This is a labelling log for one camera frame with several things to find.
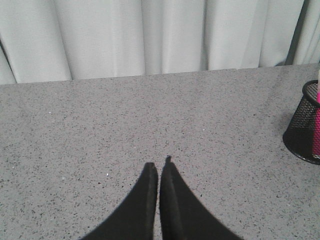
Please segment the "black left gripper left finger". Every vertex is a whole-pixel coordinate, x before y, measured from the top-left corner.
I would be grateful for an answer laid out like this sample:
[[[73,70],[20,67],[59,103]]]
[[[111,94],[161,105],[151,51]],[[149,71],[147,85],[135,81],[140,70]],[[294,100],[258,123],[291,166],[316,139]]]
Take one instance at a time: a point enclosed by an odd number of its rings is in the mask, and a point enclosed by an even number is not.
[[[84,240],[152,240],[158,194],[158,172],[147,162],[132,190],[114,212]]]

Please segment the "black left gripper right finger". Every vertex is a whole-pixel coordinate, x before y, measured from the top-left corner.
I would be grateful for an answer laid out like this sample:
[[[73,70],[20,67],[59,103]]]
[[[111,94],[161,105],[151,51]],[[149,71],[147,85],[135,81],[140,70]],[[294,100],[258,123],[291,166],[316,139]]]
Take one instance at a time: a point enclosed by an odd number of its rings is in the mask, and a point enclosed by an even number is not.
[[[167,156],[160,181],[159,210],[164,240],[239,240],[197,199]]]

